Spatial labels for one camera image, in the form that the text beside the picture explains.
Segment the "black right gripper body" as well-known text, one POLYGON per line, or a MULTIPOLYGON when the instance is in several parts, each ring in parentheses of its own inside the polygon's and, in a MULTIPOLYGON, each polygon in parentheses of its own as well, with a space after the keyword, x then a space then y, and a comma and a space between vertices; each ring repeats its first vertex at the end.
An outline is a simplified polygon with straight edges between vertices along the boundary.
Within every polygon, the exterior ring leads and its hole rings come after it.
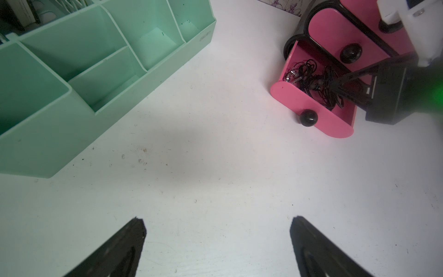
POLYGON ((410 63, 384 62, 377 68, 371 85, 371 102, 365 120, 394 125, 416 111, 416 96, 422 89, 414 89, 428 71, 410 63))

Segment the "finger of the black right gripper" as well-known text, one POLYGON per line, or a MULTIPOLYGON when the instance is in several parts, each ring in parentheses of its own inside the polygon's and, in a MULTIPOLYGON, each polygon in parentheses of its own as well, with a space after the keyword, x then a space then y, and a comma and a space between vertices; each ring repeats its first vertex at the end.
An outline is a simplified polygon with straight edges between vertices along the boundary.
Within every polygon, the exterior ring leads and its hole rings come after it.
POLYGON ((342 77, 336 78, 330 83, 330 88, 339 88, 344 86, 346 83, 360 79, 361 77, 370 75, 371 77, 389 74, 395 68, 404 68, 410 64, 415 63, 415 57, 391 57, 373 65, 367 66, 356 72, 351 72, 343 75, 342 77))
POLYGON ((356 106, 366 111, 372 104, 373 98, 368 93, 370 88, 367 84, 357 85, 331 85, 331 90, 342 98, 346 98, 356 106))

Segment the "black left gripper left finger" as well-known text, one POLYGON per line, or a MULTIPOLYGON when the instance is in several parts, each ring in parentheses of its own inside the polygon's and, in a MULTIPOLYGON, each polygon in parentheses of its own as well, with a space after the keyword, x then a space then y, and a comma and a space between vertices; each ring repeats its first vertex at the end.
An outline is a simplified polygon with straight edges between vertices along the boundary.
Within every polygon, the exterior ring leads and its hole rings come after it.
POLYGON ((131 219, 66 276, 134 277, 146 235, 144 221, 131 219))

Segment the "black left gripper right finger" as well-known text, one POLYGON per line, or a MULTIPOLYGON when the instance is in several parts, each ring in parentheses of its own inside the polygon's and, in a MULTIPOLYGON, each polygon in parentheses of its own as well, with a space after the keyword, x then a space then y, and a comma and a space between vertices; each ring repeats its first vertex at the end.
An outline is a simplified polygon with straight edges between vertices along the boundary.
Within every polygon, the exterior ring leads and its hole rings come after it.
POLYGON ((302 277, 370 277, 304 217, 293 218, 290 237, 302 277))

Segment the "pink bottom drawer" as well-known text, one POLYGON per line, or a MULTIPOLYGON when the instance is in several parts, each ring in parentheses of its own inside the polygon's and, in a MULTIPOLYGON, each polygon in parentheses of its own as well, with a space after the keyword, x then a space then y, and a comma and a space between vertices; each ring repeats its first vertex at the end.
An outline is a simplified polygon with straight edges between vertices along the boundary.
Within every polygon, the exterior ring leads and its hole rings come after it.
POLYGON ((348 72, 347 68, 342 69, 335 65, 323 51, 306 40, 300 40, 295 42, 290 51, 278 81, 271 86, 272 97, 296 115, 301 115, 305 110, 316 112, 318 121, 314 127, 330 137, 344 139, 352 136, 356 105, 345 99, 343 107, 336 106, 329 110, 323 105, 324 101, 316 91, 312 91, 309 96, 300 89, 298 82, 294 84, 285 81, 290 70, 298 68, 308 60, 313 60, 316 65, 314 75, 323 74, 326 66, 331 66, 339 76, 348 72))

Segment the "pink drawer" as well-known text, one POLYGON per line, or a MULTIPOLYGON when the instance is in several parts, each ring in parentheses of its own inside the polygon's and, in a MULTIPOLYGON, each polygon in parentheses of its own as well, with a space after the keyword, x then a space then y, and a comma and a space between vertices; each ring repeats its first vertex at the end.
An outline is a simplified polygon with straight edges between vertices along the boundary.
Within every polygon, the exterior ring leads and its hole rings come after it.
POLYGON ((348 72, 347 68, 342 69, 335 65, 323 51, 306 40, 300 40, 295 42, 290 51, 278 81, 271 86, 272 97, 296 115, 301 115, 305 110, 316 112, 318 121, 314 127, 330 137, 344 139, 352 136, 356 105, 345 99, 343 107, 336 106, 329 110, 323 105, 324 101, 316 91, 312 91, 309 96, 300 89, 298 82, 294 84, 285 81, 290 70, 298 68, 308 60, 313 60, 316 65, 314 75, 323 74, 326 66, 331 66, 339 76, 348 72))
POLYGON ((381 19, 376 0, 343 0, 341 5, 367 26, 372 33, 399 55, 414 51, 401 21, 387 24, 381 19))
POLYGON ((326 8, 317 12, 309 23, 308 32, 315 42, 337 60, 340 59, 340 53, 347 45, 359 44, 362 47, 361 57, 354 63, 345 64, 352 72, 389 57, 336 9, 326 8))

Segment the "black earphones bottom coil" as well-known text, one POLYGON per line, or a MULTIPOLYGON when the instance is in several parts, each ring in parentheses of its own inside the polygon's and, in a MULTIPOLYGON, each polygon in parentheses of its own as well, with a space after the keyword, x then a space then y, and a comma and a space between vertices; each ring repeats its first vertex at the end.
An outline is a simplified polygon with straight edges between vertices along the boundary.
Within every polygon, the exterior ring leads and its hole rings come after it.
POLYGON ((323 74, 309 74, 303 81, 302 91, 313 99, 320 99, 326 109, 332 111, 336 106, 344 107, 344 98, 333 92, 331 84, 338 77, 332 66, 326 66, 323 74))

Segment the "black earphones coil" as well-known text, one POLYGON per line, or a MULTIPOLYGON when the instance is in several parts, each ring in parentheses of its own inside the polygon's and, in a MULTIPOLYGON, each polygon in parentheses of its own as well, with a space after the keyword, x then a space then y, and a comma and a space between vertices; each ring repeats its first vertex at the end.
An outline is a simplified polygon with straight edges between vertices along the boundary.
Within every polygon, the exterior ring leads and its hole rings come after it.
POLYGON ((309 79, 305 92, 312 97, 312 92, 316 92, 325 104, 331 105, 336 101, 336 95, 331 91, 331 83, 337 76, 332 66, 326 66, 323 74, 314 75, 309 79))
POLYGON ((344 107, 344 98, 333 92, 331 84, 338 77, 332 66, 326 66, 323 74, 309 74, 303 81, 302 91, 313 99, 320 99, 326 109, 332 111, 336 106, 344 107))

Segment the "pink top drawer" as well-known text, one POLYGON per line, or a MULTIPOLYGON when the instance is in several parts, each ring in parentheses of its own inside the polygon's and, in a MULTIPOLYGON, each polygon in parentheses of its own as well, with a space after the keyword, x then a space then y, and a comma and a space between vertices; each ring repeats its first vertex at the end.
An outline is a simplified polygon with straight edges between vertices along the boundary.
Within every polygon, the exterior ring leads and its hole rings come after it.
POLYGON ((399 55, 414 51, 401 21, 387 24, 381 19, 376 0, 343 0, 341 5, 367 26, 372 33, 399 55))

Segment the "black earphones top coil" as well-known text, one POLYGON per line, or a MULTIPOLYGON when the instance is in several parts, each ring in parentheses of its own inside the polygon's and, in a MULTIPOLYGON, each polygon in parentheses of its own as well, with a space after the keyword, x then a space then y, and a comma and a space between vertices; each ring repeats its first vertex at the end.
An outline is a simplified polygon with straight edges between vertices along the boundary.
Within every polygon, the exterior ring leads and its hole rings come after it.
POLYGON ((331 91, 331 83, 337 76, 332 66, 326 66, 323 74, 314 75, 309 79, 305 92, 312 97, 312 92, 316 92, 325 104, 331 105, 336 101, 336 95, 331 91))

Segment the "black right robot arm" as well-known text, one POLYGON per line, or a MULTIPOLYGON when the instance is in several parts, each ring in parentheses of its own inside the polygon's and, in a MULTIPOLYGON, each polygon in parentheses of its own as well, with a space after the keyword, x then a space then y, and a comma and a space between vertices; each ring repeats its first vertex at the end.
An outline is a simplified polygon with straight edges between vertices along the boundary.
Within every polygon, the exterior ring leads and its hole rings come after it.
POLYGON ((388 58, 343 75, 329 87, 363 109, 367 121, 394 125, 413 113, 443 112, 443 61, 419 67, 414 54, 388 58))

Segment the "black drawer cabinet shell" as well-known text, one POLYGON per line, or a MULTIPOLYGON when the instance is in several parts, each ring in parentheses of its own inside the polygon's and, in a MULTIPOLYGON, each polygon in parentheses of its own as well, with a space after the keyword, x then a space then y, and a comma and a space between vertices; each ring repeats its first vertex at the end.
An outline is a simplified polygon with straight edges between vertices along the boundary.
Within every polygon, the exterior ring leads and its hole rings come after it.
POLYGON ((306 13, 301 17, 301 20, 296 27, 293 36, 288 39, 286 42, 284 48, 283 48, 283 55, 284 58, 287 59, 290 55, 290 52, 295 44, 295 42, 298 39, 301 38, 308 38, 309 32, 308 32, 308 26, 311 18, 314 16, 315 13, 319 12, 322 9, 325 8, 332 8, 337 10, 340 14, 342 14, 347 20, 349 20, 351 23, 356 25, 356 27, 362 31, 365 35, 367 35, 378 47, 380 47, 384 52, 386 52, 389 56, 397 56, 398 53, 396 53, 394 50, 392 50, 389 46, 383 45, 383 41, 380 41, 378 37, 374 33, 371 32, 371 30, 365 26, 359 19, 357 19, 352 13, 350 13, 346 8, 344 8, 340 1, 312 1, 310 4, 308 4, 308 8, 306 13))

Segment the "green plastic file organizer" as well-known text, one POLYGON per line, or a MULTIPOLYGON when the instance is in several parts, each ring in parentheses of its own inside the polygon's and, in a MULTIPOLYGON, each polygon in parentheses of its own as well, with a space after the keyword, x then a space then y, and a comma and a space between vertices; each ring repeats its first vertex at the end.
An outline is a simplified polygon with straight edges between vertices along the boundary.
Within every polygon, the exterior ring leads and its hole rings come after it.
POLYGON ((1 45, 1 173, 50 178, 210 43, 209 1, 43 1, 1 45))

